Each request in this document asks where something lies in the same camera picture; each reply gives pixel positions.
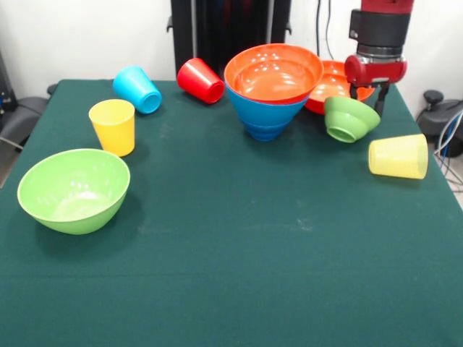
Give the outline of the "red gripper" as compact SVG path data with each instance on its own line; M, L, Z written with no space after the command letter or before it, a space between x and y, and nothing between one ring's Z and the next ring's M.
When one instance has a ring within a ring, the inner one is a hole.
M358 99L358 87L372 87L382 83L397 83L407 71L407 62L403 59L373 59L364 56L351 55L344 63L344 72L352 99ZM380 85L375 111L379 116L383 114L385 99L389 85Z

